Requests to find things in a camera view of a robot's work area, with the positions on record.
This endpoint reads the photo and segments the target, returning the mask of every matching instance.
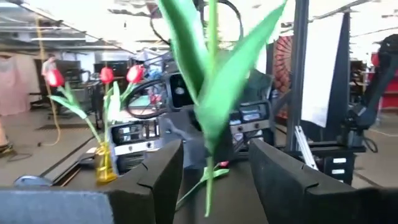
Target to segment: metal pole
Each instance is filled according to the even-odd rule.
[[[289,117],[287,120],[286,151],[298,150],[294,131],[295,127],[300,125],[301,120],[309,4],[310,0],[296,0],[292,53],[292,99],[290,101]]]

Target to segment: red fan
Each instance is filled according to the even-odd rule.
[[[290,86],[290,67],[292,58],[292,36],[279,37],[275,42],[274,71],[275,87],[282,93]]]

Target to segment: black table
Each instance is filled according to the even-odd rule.
[[[196,170],[184,171],[180,196],[194,186],[201,174]],[[81,169],[67,187],[93,188],[93,170]],[[209,218],[205,218],[205,186],[201,186],[175,214],[175,224],[260,224],[267,223],[252,179],[249,162],[239,162],[230,167],[227,176],[214,181],[213,203]]]

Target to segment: yellow cable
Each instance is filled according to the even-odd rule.
[[[37,31],[37,37],[39,38],[39,48],[40,48],[40,60],[42,61],[42,64],[45,61],[45,52],[44,52],[44,46],[43,46],[43,41],[42,41],[42,31],[40,30],[40,19],[39,16],[35,17],[35,23],[36,23],[36,31]],[[61,128],[60,125],[58,124],[58,116],[57,116],[57,109],[55,107],[55,103],[54,101],[51,99],[51,89],[49,84],[47,83],[47,80],[44,78],[44,82],[45,82],[45,87],[47,89],[47,93],[49,93],[49,99],[50,99],[50,104],[51,104],[51,109],[52,109],[52,114],[53,114],[53,118],[54,118],[54,124],[55,127],[57,128],[57,140],[55,140],[54,143],[51,144],[41,144],[39,143],[38,145],[43,145],[43,146],[54,146],[56,145],[60,139],[61,139]]]

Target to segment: metal rod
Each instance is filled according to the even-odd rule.
[[[307,138],[305,137],[304,131],[301,126],[295,127],[295,136],[297,138],[297,142],[300,146],[300,150],[304,157],[306,165],[311,167],[312,169],[318,170],[317,163],[315,163],[310,146],[307,142]]]
[[[301,120],[309,4],[310,0],[296,0],[295,5],[292,52],[292,99],[287,119],[286,151],[297,151],[297,139],[295,138],[294,131],[296,126],[300,126]]]

